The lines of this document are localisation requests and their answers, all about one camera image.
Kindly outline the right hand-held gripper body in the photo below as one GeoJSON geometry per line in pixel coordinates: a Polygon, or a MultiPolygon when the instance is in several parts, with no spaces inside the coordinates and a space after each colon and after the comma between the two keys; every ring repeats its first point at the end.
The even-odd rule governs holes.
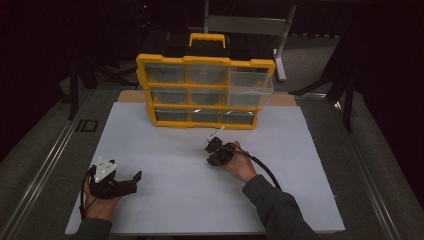
{"type": "Polygon", "coordinates": [[[218,158],[218,160],[219,160],[218,166],[221,166],[221,165],[231,161],[233,156],[234,156],[234,153],[235,153],[235,147],[231,143],[224,144],[223,141],[220,138],[217,137],[217,135],[221,131],[223,131],[224,129],[225,129],[225,127],[221,126],[218,130],[216,130],[214,133],[209,135],[203,141],[203,144],[205,145],[205,147],[209,143],[214,143],[218,146],[218,149],[215,152],[209,153],[209,157],[214,156],[214,157],[218,158]]]}

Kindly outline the white table board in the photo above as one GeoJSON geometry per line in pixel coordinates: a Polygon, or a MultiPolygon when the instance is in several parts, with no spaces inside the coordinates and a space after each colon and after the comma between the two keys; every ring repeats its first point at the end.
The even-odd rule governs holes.
{"type": "MultiPolygon", "coordinates": [[[[210,128],[155,127],[142,103],[113,105],[95,151],[115,160],[118,180],[142,175],[120,201],[112,231],[125,235],[261,234],[264,227],[242,182],[206,161],[210,128]]],[[[265,164],[263,175],[292,194],[318,233],[345,226],[304,115],[298,106],[268,106],[253,130],[224,130],[265,164]]]]}

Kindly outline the clear plastic organizer drawer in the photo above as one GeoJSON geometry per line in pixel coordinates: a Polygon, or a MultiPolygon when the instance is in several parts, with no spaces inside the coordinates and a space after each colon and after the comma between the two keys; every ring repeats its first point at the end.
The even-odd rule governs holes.
{"type": "Polygon", "coordinates": [[[228,106],[263,108],[274,92],[271,77],[265,72],[230,71],[228,83],[228,106]],[[260,97],[259,101],[250,101],[253,96],[260,97]]]}

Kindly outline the yellow and black organizer case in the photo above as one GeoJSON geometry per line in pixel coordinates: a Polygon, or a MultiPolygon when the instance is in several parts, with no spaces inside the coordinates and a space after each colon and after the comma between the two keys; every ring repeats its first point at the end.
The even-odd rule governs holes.
{"type": "Polygon", "coordinates": [[[223,34],[192,33],[185,36],[154,32],[148,35],[136,63],[142,88],[148,63],[224,66],[228,73],[265,72],[270,77],[275,71],[274,60],[264,41],[255,37],[231,39],[223,34]]]}

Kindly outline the black metal stand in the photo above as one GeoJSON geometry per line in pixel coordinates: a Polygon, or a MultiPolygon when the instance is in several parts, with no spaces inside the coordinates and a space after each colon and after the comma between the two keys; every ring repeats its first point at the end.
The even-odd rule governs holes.
{"type": "Polygon", "coordinates": [[[354,77],[347,70],[338,70],[334,73],[321,77],[319,80],[295,91],[290,91],[290,95],[302,96],[310,93],[312,90],[332,83],[330,89],[325,94],[325,99],[329,102],[338,102],[341,97],[344,97],[344,106],[342,107],[342,120],[345,128],[351,132],[351,116],[353,109],[354,96],[354,77]]]}
{"type": "Polygon", "coordinates": [[[95,89],[98,85],[95,76],[96,72],[105,75],[123,86],[137,86],[137,83],[130,82],[121,76],[122,72],[129,72],[129,69],[122,72],[114,72],[86,55],[77,55],[69,65],[70,89],[69,93],[64,96],[64,101],[70,104],[69,120],[72,120],[79,110],[78,80],[81,79],[82,83],[88,89],[95,89]]]}

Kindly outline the aluminium floor rail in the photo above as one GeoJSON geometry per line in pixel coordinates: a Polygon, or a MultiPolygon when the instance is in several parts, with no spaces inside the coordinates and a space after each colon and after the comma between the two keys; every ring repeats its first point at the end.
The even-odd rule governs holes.
{"type": "Polygon", "coordinates": [[[368,199],[372,205],[373,211],[380,223],[381,229],[385,235],[386,240],[401,240],[399,231],[395,226],[392,217],[387,209],[386,203],[382,198],[372,176],[366,165],[365,158],[361,153],[352,133],[349,133],[342,121],[343,109],[339,102],[331,103],[333,111],[339,117],[338,125],[342,129],[348,145],[352,150],[354,156],[354,165],[357,169],[359,178],[362,181],[364,189],[367,193],[368,199]]]}
{"type": "Polygon", "coordinates": [[[13,214],[5,226],[0,230],[0,240],[13,240],[22,228],[23,222],[32,210],[51,172],[54,170],[63,150],[67,146],[68,141],[73,134],[73,131],[76,129],[77,122],[79,121],[87,102],[92,95],[93,90],[87,90],[82,95],[81,99],[77,101],[79,107],[77,108],[76,113],[71,120],[66,121],[60,135],[56,139],[42,165],[37,170],[35,176],[32,178],[17,203],[13,214]]]}

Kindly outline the person's right hand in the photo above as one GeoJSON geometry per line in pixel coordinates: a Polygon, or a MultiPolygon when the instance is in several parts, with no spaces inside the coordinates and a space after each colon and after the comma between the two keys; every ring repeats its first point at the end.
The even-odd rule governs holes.
{"type": "Polygon", "coordinates": [[[233,145],[235,146],[236,153],[221,168],[229,172],[236,179],[247,183],[257,175],[256,170],[248,153],[241,148],[240,143],[235,141],[233,145]]]}

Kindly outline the grid of clear plastic drawers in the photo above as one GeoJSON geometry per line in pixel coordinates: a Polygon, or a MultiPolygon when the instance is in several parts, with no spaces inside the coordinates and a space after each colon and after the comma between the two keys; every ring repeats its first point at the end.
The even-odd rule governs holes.
{"type": "Polygon", "coordinates": [[[230,103],[228,69],[213,65],[145,65],[146,110],[156,126],[253,129],[259,108],[230,103]]]}

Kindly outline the grey metal desk frame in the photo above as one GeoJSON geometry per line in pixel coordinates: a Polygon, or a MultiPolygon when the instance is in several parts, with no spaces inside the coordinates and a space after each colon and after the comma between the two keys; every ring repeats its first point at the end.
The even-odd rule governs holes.
{"type": "Polygon", "coordinates": [[[282,52],[288,38],[289,30],[296,11],[296,5],[289,5],[284,18],[262,18],[213,15],[211,0],[205,0],[204,26],[205,33],[226,32],[239,34],[256,34],[278,36],[279,45],[273,49],[273,58],[276,64],[276,79],[282,83],[287,80],[284,69],[282,52]]]}

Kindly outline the person's left hand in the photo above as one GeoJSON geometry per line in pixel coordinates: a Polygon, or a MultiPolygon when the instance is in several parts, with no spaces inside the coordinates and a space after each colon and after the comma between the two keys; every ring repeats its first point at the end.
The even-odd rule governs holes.
{"type": "Polygon", "coordinates": [[[102,200],[91,195],[89,183],[85,182],[85,217],[87,219],[102,219],[111,221],[120,197],[102,200]]]}

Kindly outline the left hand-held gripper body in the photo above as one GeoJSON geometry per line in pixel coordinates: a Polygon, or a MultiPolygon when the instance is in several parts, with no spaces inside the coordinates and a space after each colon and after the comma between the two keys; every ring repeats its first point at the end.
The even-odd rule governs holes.
{"type": "Polygon", "coordinates": [[[91,195],[102,200],[113,199],[137,192],[137,183],[131,180],[116,181],[117,165],[99,158],[96,165],[89,169],[89,188],[91,195]]]}

